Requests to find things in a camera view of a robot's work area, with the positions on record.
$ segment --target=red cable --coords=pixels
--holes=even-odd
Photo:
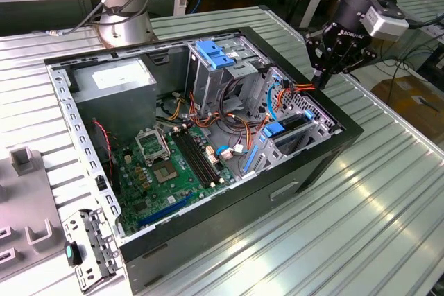
[[[92,122],[101,129],[103,135],[105,136],[106,148],[108,149],[108,159],[110,160],[110,176],[111,176],[112,175],[111,145],[110,145],[110,140],[108,139],[108,134],[106,133],[105,128],[98,121],[92,121]]]

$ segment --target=ram slot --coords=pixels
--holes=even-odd
[[[175,133],[172,137],[203,187],[208,188],[211,183],[218,182],[219,177],[189,134]]]

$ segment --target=cardboard box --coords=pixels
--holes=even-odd
[[[386,102],[390,82],[381,81],[372,93]],[[416,77],[395,79],[389,106],[435,144],[444,141],[444,99]]]

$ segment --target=slotted aluminum surface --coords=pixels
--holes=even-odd
[[[270,12],[242,8],[153,20],[157,36],[253,27],[304,74],[301,38]],[[61,219],[94,207],[42,59],[97,50],[91,29],[0,37],[0,147],[44,155]],[[177,269],[149,295],[425,295],[444,271],[442,152],[349,79],[325,93],[365,132],[315,186]],[[0,285],[15,295],[79,295],[64,255]],[[93,295],[128,295],[117,277]]]
[[[398,5],[413,19],[419,22],[433,20],[437,15],[444,13],[444,0],[398,0]],[[432,37],[444,34],[444,28],[438,24],[421,28]],[[444,43],[444,37],[438,38]]]

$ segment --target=green motherboard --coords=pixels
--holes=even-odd
[[[117,161],[114,169],[117,169],[115,172],[118,172],[120,181],[119,190],[114,192],[122,210],[119,220],[127,236],[139,231],[143,225],[152,224],[234,182],[232,173],[223,162],[210,163],[206,150],[211,150],[211,145],[200,128],[192,127],[186,134],[181,134],[192,142],[178,142],[178,135],[168,133],[163,136],[169,157],[156,159],[152,164],[147,164],[145,156],[162,149],[154,136],[141,140],[140,145],[135,140],[129,146],[112,152]],[[195,149],[193,155],[190,155],[190,146]],[[193,160],[197,155],[208,160],[218,182],[205,183],[201,174],[195,173],[200,172]]]

